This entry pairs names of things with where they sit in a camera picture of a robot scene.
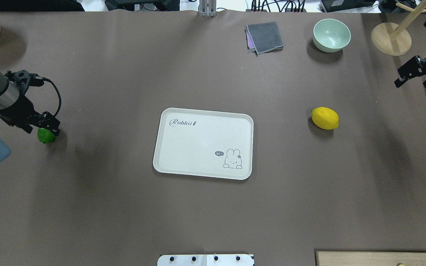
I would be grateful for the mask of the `green lime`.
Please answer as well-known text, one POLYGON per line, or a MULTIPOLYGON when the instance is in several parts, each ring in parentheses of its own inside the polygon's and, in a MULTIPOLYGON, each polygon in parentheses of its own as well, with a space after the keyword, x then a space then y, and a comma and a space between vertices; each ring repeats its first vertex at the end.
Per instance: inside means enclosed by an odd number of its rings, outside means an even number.
POLYGON ((56 135, 47 129, 39 128, 37 130, 37 138, 41 143, 48 144, 56 140, 56 135))

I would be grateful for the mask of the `yellow lemon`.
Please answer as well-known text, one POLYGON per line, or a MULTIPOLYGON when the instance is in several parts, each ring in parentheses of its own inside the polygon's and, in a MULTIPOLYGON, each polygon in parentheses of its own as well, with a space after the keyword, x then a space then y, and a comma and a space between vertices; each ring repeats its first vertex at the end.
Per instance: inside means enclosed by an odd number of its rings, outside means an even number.
POLYGON ((334 130, 339 126, 339 115, 331 108, 314 108, 311 111, 311 119, 317 127, 324 130, 334 130))

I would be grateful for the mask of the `white rabbit tray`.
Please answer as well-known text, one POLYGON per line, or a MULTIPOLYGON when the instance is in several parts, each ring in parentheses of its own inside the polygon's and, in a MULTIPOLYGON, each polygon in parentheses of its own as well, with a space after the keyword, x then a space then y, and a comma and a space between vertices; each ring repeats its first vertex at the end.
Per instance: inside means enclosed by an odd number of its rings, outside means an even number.
POLYGON ((159 120, 153 167, 160 173, 246 180, 254 121, 244 113, 167 108, 159 120))

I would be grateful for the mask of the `wooden mug tree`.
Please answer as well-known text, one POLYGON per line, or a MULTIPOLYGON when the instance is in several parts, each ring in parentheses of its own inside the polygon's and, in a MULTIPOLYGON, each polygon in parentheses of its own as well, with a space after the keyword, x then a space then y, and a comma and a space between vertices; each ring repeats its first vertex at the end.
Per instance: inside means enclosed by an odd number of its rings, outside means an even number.
POLYGON ((371 40, 375 47, 391 56, 404 55, 409 51, 412 39, 406 29, 418 15, 426 12, 426 0, 422 0, 415 8, 407 7, 399 2, 396 3, 396 6, 409 11, 405 19, 399 25, 381 23, 375 26, 371 32, 371 40))

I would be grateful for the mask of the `mint green bowl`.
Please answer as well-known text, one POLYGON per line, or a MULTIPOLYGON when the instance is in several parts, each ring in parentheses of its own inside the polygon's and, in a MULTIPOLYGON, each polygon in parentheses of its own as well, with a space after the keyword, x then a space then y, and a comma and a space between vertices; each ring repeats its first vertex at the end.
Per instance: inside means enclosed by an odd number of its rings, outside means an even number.
POLYGON ((343 22, 327 18, 313 27, 312 41, 323 52, 338 52, 350 43, 351 32, 343 22))

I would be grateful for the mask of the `grey folded cloth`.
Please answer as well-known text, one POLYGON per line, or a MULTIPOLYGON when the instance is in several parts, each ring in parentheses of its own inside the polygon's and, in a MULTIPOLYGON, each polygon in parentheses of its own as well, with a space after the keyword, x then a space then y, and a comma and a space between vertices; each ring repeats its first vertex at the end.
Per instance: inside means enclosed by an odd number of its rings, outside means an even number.
POLYGON ((246 25, 247 49, 257 55, 283 50, 284 44, 277 22, 246 25))

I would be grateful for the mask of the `bamboo cutting board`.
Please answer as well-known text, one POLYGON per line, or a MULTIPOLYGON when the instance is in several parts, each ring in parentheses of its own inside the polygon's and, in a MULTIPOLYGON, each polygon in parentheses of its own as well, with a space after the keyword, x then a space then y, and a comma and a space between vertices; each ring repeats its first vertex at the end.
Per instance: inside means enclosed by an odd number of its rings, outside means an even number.
POLYGON ((426 266, 422 252, 317 251, 318 266, 426 266))

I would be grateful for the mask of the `aluminium frame post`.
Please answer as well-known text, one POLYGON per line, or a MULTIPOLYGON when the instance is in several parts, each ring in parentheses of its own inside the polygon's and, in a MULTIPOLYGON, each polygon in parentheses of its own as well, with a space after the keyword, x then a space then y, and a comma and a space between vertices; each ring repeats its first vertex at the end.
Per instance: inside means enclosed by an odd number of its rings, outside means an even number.
POLYGON ((200 17, 216 17, 217 16, 217 0, 199 0, 199 16, 200 17))

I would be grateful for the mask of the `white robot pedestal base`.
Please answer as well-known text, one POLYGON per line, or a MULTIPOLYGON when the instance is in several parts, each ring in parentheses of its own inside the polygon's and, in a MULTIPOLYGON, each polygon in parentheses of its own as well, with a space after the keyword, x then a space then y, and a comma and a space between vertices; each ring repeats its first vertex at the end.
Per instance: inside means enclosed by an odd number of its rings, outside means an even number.
POLYGON ((250 254, 190 254, 162 255, 157 266, 254 266, 250 254))

